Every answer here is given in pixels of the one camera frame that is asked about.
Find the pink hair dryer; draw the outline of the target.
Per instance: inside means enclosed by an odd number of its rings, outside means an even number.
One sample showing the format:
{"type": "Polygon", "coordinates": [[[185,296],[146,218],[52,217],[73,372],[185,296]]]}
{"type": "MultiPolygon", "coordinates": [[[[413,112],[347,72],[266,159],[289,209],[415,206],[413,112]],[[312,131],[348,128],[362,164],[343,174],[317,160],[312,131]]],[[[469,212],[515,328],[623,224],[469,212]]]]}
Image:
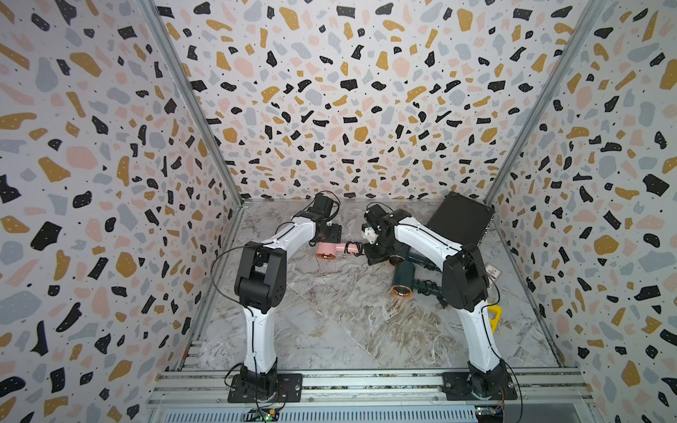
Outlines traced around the pink hair dryer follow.
{"type": "Polygon", "coordinates": [[[317,245],[316,256],[318,258],[333,260],[341,254],[361,257],[364,255],[364,246],[362,243],[356,243],[355,241],[337,244],[319,243],[317,245]]]}

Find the green hair dryer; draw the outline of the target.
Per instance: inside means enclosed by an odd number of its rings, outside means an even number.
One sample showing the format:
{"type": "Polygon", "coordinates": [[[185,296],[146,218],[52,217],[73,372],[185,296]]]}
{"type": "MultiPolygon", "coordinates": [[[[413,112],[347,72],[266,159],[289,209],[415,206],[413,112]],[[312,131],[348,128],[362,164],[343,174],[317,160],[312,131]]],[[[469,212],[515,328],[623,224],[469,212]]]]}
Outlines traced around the green hair dryer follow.
{"type": "Polygon", "coordinates": [[[399,248],[394,254],[390,256],[388,262],[393,266],[397,266],[403,262],[409,262],[422,266],[423,268],[430,271],[440,271],[440,269],[431,260],[416,252],[412,252],[409,246],[402,246],[399,248]]]}
{"type": "Polygon", "coordinates": [[[437,282],[419,280],[414,275],[415,266],[413,263],[403,261],[397,264],[391,283],[391,293],[401,298],[410,298],[414,293],[424,296],[435,296],[442,308],[449,306],[449,303],[442,296],[442,290],[437,285],[437,282]]]}

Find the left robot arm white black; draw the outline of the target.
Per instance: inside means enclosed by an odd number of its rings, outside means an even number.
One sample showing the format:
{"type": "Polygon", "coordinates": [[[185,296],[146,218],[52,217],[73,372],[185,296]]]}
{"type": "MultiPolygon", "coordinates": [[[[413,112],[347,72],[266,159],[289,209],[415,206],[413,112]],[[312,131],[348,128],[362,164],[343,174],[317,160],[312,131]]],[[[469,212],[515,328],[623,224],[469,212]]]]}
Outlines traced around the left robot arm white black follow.
{"type": "Polygon", "coordinates": [[[271,238],[243,247],[234,291],[246,319],[246,355],[230,383],[230,403],[300,400],[303,376],[279,375],[274,345],[277,307],[287,291],[287,262],[304,246],[338,243],[341,236],[340,224],[297,216],[271,238]]]}

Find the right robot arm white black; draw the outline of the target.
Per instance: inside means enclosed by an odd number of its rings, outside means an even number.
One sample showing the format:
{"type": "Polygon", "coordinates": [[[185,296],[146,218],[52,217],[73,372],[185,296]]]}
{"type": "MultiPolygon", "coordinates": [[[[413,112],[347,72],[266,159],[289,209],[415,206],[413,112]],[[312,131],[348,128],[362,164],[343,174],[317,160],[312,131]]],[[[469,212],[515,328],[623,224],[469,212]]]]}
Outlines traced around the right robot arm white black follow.
{"type": "Polygon", "coordinates": [[[422,224],[403,210],[369,206],[364,232],[375,239],[364,248],[368,264],[404,257],[416,250],[442,273],[439,297],[458,312],[468,347],[466,382],[446,384],[445,393],[479,399],[516,399],[517,383],[500,356],[488,315],[490,276],[479,243],[495,210],[457,193],[449,194],[428,223],[422,224]]]}

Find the black case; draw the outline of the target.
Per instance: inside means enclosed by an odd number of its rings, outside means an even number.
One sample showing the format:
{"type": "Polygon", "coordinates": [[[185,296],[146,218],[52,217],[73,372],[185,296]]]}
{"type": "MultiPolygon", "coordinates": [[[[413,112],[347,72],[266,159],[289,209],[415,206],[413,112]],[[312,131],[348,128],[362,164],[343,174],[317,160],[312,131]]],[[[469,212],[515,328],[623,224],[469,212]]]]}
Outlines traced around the black case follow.
{"type": "Polygon", "coordinates": [[[448,194],[426,227],[461,245],[479,245],[495,215],[495,207],[456,192],[448,194]]]}

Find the small card box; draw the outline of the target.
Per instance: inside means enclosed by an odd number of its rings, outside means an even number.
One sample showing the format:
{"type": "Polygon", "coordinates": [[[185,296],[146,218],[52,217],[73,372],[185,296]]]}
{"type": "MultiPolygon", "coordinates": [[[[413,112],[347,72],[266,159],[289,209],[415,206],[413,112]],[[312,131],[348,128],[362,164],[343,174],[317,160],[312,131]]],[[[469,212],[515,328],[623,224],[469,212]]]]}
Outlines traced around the small card box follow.
{"type": "Polygon", "coordinates": [[[486,271],[491,276],[492,280],[498,280],[502,276],[502,270],[495,267],[493,264],[487,264],[486,271]]]}

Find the yellow triangular plastic piece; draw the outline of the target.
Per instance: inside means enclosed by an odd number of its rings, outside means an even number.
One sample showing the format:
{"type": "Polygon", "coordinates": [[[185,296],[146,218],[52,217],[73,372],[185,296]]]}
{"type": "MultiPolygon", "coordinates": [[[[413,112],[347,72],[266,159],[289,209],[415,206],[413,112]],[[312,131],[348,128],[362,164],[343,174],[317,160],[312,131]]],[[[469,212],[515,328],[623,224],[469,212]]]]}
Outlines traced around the yellow triangular plastic piece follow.
{"type": "Polygon", "coordinates": [[[497,304],[490,304],[488,306],[488,317],[491,331],[495,333],[502,317],[502,307],[497,304]]]}

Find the green circuit board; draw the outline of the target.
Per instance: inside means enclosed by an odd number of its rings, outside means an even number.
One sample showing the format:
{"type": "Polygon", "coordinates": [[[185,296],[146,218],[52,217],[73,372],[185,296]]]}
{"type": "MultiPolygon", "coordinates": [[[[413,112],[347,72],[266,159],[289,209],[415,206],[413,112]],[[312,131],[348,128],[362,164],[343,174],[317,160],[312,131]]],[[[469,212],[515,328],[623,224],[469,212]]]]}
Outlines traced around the green circuit board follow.
{"type": "Polygon", "coordinates": [[[252,410],[245,419],[245,422],[278,422],[280,412],[276,408],[263,408],[252,410]]]}

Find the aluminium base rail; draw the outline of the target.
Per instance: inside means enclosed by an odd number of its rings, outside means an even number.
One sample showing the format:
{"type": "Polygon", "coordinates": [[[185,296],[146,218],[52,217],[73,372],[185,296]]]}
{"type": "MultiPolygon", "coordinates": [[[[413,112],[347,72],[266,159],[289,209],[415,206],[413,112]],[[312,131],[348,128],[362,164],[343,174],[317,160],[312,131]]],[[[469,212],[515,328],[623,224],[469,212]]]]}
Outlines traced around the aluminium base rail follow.
{"type": "Polygon", "coordinates": [[[458,369],[292,370],[303,382],[298,402],[230,403],[234,374],[167,372],[148,402],[145,422],[245,422],[252,410],[276,408],[278,422],[601,422],[574,368],[517,368],[516,399],[447,395],[458,369]]]}

